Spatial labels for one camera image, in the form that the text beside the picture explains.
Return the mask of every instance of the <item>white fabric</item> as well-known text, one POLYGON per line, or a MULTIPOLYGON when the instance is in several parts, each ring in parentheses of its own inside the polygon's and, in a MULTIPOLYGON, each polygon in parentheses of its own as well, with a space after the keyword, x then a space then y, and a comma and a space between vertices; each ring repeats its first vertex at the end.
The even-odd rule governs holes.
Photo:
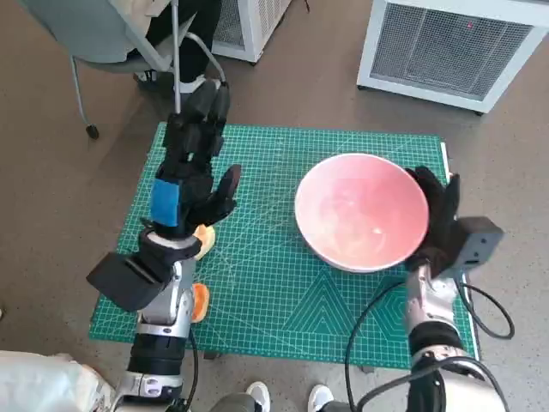
POLYGON ((113 0, 125 15, 129 16, 131 21, 140 28, 144 33, 147 33, 151 25, 151 17, 147 17, 145 13, 154 0, 113 0))
POLYGON ((0 411, 108 411, 112 388, 92 369, 62 356, 0 351, 0 411))

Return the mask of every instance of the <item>white sneaker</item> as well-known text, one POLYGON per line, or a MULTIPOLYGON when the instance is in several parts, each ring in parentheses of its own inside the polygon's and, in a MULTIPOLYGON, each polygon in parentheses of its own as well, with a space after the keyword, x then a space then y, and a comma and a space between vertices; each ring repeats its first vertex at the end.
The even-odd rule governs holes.
MULTIPOLYGON (((217 88, 220 88, 221 81, 219 79, 213 79, 213 80, 215 82, 215 86, 217 88)), ((204 77, 204 75, 199 75, 193 82, 190 82, 190 83, 179 82, 179 93, 181 93, 181 94, 192 94, 205 81, 206 81, 206 77, 204 77)))
POLYGON ((317 385, 312 388, 309 395, 309 402, 307 403, 307 412, 318 412, 323 406, 334 400, 334 395, 328 386, 317 385))
POLYGON ((263 382, 254 382, 246 393, 253 397, 257 403, 262 407, 262 412, 270 412, 271 410, 271 396, 268 394, 267 386, 263 382))

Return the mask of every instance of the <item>pink bowl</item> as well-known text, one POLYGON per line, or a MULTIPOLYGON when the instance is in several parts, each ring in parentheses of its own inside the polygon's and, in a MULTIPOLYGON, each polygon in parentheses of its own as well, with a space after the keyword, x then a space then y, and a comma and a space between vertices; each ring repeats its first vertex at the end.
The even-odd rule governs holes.
POLYGON ((340 154, 314 166, 299 184, 295 215, 305 241, 323 261, 359 273, 410 256, 429 219, 415 180, 371 154, 340 154))

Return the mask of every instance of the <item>chair leg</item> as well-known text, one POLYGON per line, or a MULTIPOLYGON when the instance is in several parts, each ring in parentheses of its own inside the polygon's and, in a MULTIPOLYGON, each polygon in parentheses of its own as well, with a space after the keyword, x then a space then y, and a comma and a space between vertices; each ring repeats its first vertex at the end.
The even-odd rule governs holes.
POLYGON ((76 59, 74 56, 70 57, 70 67, 72 69, 72 80, 75 82, 76 89, 76 101, 78 102, 78 110, 80 111, 80 116, 86 124, 86 133, 92 139, 97 139, 100 136, 99 131, 95 124, 90 124, 87 121, 86 112, 84 112, 84 105, 82 104, 82 96, 80 92, 80 82, 78 80, 78 66, 76 65, 76 59))

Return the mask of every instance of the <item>black wire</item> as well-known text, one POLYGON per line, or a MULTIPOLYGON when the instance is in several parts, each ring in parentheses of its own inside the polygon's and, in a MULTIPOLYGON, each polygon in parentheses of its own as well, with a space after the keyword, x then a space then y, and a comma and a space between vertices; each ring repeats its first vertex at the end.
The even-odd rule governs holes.
MULTIPOLYGON (((347 387, 347 398, 348 398, 348 401, 349 401, 349 407, 350 407, 351 411, 352 412, 362 412, 362 409, 364 408, 364 406, 368 402, 370 402, 371 399, 373 399, 374 397, 377 397, 378 395, 381 395, 385 391, 393 389, 396 386, 409 383, 409 382, 411 382, 415 379, 423 378, 424 376, 437 371, 441 367, 445 367, 445 366, 448 366, 450 364, 454 364, 454 363, 457 363, 457 362, 466 361, 466 362, 472 363, 475 366, 477 366, 486 375, 486 377, 488 379, 490 379, 490 382, 492 383, 492 386, 493 386, 494 390, 496 391, 498 396, 501 398, 501 402, 504 405, 505 411, 509 412, 509 406, 507 404, 507 401, 505 400, 505 396, 504 396, 504 393, 501 389, 501 386, 497 382, 496 378, 493 376, 493 374, 490 372, 490 370, 484 364, 482 364, 480 361, 476 360, 475 358, 470 358, 468 356, 453 356, 453 357, 450 357, 450 358, 446 358, 446 359, 437 361, 436 363, 433 363, 432 365, 429 365, 428 367, 425 367, 425 368, 423 368, 419 371, 410 373, 410 374, 408 374, 406 376, 403 376, 403 377, 400 377, 398 379, 394 379, 394 380, 388 382, 387 384, 380 385, 377 388, 373 389, 372 391, 369 391, 363 397, 360 398, 358 405, 354 404, 353 391, 351 390, 351 378, 350 378, 350 373, 349 373, 350 360, 351 360, 351 351, 353 349, 354 339, 356 338, 357 334, 359 333, 360 326, 364 323, 364 320, 366 319, 366 316, 368 315, 368 313, 370 312, 372 307, 374 305, 376 305, 376 303, 378 303, 388 292, 390 292, 391 290, 399 287, 403 283, 404 282, 397 282, 396 284, 394 284, 392 286, 389 286, 388 288, 385 288, 378 296, 376 296, 366 306, 366 308, 364 309, 364 311, 362 311, 362 313, 360 314, 360 317, 357 319, 357 322, 353 327, 353 332, 351 332, 351 336, 349 337, 349 342, 347 344, 347 350, 346 350, 346 353, 345 353, 345 384, 346 384, 346 387, 347 387)), ((495 300, 495 298, 490 296, 484 290, 479 289, 479 288, 477 288, 475 286, 472 286, 472 285, 467 285, 465 283, 459 283, 458 284, 456 282, 456 286, 457 286, 457 289, 460 293, 460 296, 461 296, 461 298, 464 302, 465 307, 468 309, 469 313, 471 313, 471 317, 473 318, 473 320, 475 322, 479 323, 480 328, 484 332, 488 333, 490 336, 494 336, 494 337, 500 336, 498 334, 493 333, 491 330, 489 330, 482 322, 479 322, 479 317, 474 312, 474 309, 469 305, 467 299, 465 299, 463 288, 470 288, 470 289, 474 290, 475 292, 478 292, 478 293, 482 294, 489 301, 491 301, 494 305, 496 305, 496 307, 502 312, 502 314, 505 316, 505 318, 506 318, 506 320, 507 320, 507 322, 509 323, 509 326, 510 326, 510 333, 508 335, 506 335, 506 336, 510 336, 510 337, 501 337, 502 339, 511 339, 511 337, 513 337, 515 335, 515 326, 513 324, 513 321, 511 319, 510 315, 502 307, 502 305, 497 300, 495 300)))
POLYGON ((509 315, 509 313, 505 310, 503 305, 499 303, 496 298, 491 296, 489 293, 485 292, 482 289, 477 288, 476 286, 469 285, 467 283, 459 282, 455 280, 455 286, 457 287, 457 291, 460 294, 460 297, 462 298, 463 305, 468 310, 469 314, 471 315, 471 318, 473 318, 474 322, 481 328, 489 337, 494 337, 496 339, 512 339, 515 335, 515 324, 513 323, 513 319, 509 315), (467 299, 467 296, 465 296, 464 288, 468 288, 471 290, 474 290, 475 292, 481 294, 485 298, 487 298, 491 303, 495 305, 497 309, 504 315, 505 320, 507 321, 507 324, 509 325, 509 333, 506 335, 500 335, 484 324, 482 320, 480 320, 479 315, 477 315, 477 312, 474 311, 473 305, 471 305, 467 299))
POLYGON ((442 367, 446 367, 451 364, 456 364, 458 362, 468 362, 474 364, 476 367, 478 367, 482 372, 486 375, 486 377, 490 380, 490 383, 492 384, 494 390, 498 394, 498 396, 501 399, 502 404, 504 405, 504 409, 506 412, 509 412, 509 405, 507 404, 507 401, 505 400, 504 392, 501 389, 501 386, 499 386, 498 381, 494 377, 494 375, 490 372, 490 370, 482 364, 482 362, 470 358, 468 356, 452 356, 450 358, 446 358, 443 360, 439 360, 432 365, 429 365, 428 367, 425 367, 419 371, 410 373, 406 376, 402 376, 400 378, 391 380, 390 382, 378 386, 376 389, 369 391, 366 393, 363 397, 360 398, 359 404, 357 405, 357 411, 362 412, 362 409, 364 406, 370 402, 374 397, 381 395, 385 391, 388 391, 390 389, 395 388, 396 386, 400 386, 403 384, 407 384, 408 382, 411 382, 415 379, 423 378, 424 376, 436 372, 438 369, 442 367))
POLYGON ((192 334, 192 329, 189 329, 189 340, 190 345, 192 346, 194 371, 192 375, 192 385, 190 387, 189 397, 187 397, 187 400, 185 401, 183 412, 187 412, 189 410, 190 404, 192 403, 192 398, 195 397, 196 385, 198 384, 198 349, 196 349, 196 341, 195 336, 192 334))
POLYGON ((384 289, 382 293, 380 293, 378 296, 376 296, 369 304, 366 306, 366 309, 362 311, 362 314, 360 315, 359 319, 357 320, 356 324, 354 324, 353 332, 351 332, 351 336, 349 337, 349 343, 347 344, 347 350, 345 352, 345 384, 347 386, 347 397, 349 399, 349 406, 351 407, 352 412, 357 412, 356 406, 354 405, 353 400, 353 391, 351 390, 351 377, 349 375, 349 363, 351 361, 351 349, 353 348, 354 338, 357 336, 360 330, 360 326, 366 319, 366 316, 370 312, 370 309, 378 303, 387 293, 389 293, 391 290, 398 288, 400 285, 403 285, 404 282, 397 282, 392 286, 389 286, 388 288, 384 289))

